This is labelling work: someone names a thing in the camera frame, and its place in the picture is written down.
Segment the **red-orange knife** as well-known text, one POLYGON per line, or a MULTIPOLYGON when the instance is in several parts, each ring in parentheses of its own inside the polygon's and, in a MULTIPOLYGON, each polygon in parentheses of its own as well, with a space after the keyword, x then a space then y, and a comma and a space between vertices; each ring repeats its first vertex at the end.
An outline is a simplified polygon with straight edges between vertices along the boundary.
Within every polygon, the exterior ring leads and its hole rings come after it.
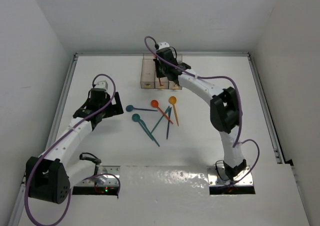
MULTIPOLYGON (((153 62, 155 62, 155 60, 158 60, 155 56, 153 57, 153 62)), ((156 89, 160 89, 163 86, 161 79, 156 77, 156 72, 155 72, 155 88, 156 89)))

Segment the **teal spoon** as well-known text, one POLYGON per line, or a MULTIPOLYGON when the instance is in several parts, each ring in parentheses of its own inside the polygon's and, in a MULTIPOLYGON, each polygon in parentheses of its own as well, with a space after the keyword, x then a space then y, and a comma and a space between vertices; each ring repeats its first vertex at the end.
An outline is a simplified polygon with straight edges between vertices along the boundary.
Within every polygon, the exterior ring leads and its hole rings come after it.
POLYGON ((148 135, 148 137, 152 140, 151 136, 148 134, 147 130, 145 129, 145 127, 143 126, 143 124, 140 122, 140 120, 141 120, 140 115, 137 114, 137 113, 134 113, 131 118, 132 118, 132 120, 133 120, 134 122, 138 123, 138 124, 142 127, 142 129, 145 131, 145 133, 148 135))

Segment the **yellow-orange spoon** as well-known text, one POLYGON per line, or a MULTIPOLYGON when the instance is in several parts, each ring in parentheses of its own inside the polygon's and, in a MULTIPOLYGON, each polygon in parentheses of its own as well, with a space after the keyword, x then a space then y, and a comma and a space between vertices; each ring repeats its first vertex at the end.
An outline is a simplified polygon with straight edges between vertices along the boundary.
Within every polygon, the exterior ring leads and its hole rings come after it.
POLYGON ((176 123, 177 126, 179 126, 179 118, 178 118, 178 114, 177 114, 177 109, 176 109, 176 103, 177 103, 177 98, 175 96, 171 96, 169 98, 169 103, 172 105, 173 107, 173 111, 174 111, 174 115, 175 115, 175 119, 176 119, 176 123))

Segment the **teal fork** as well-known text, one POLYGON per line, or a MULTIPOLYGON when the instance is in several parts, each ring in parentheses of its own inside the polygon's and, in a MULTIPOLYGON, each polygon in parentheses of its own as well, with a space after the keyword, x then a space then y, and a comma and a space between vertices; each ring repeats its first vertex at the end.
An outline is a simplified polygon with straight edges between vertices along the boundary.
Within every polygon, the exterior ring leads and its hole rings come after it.
POLYGON ((152 135, 152 133, 149 131, 146 123, 141 119, 140 122, 143 124, 144 128, 146 129, 146 131, 148 132, 148 134, 150 135, 150 137, 152 138, 152 140, 157 144, 158 147, 160 147, 160 144, 158 143, 158 141, 155 139, 155 137, 152 135))

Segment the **red-orange spoon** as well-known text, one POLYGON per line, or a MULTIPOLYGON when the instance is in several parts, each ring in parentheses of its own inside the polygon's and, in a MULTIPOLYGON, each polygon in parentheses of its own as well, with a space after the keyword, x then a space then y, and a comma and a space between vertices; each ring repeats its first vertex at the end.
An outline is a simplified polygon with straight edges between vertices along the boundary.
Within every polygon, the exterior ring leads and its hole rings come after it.
POLYGON ((167 116, 167 114, 159 107, 159 102, 155 99, 153 99, 150 102, 151 106, 153 108, 156 108, 171 124, 173 124, 173 122, 171 121, 171 119, 167 116))

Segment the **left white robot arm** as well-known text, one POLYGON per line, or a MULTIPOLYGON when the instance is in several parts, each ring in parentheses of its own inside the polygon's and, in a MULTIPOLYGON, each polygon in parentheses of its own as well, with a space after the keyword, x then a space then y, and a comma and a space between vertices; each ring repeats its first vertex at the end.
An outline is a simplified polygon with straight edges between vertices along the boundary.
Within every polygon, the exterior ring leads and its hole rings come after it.
POLYGON ((123 114, 118 92, 112 95, 105 88, 91 88, 85 103, 75 111, 70 124, 52 149, 26 163, 27 198, 63 203, 70 189, 87 178, 97 175, 100 159, 79 156, 70 164, 72 155, 81 142, 106 118, 123 114))

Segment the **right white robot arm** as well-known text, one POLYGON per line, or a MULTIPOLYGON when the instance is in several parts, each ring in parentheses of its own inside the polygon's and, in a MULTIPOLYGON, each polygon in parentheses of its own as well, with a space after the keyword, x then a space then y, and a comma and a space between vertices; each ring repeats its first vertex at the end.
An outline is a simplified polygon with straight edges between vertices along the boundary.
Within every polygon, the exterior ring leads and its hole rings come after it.
POLYGON ((196 76, 191 66, 178 62, 170 46, 156 46, 156 70, 176 85, 188 89, 209 106, 210 122, 219 132, 227 179, 232 181, 247 166, 239 142, 240 109, 237 91, 233 87, 220 88, 196 76))

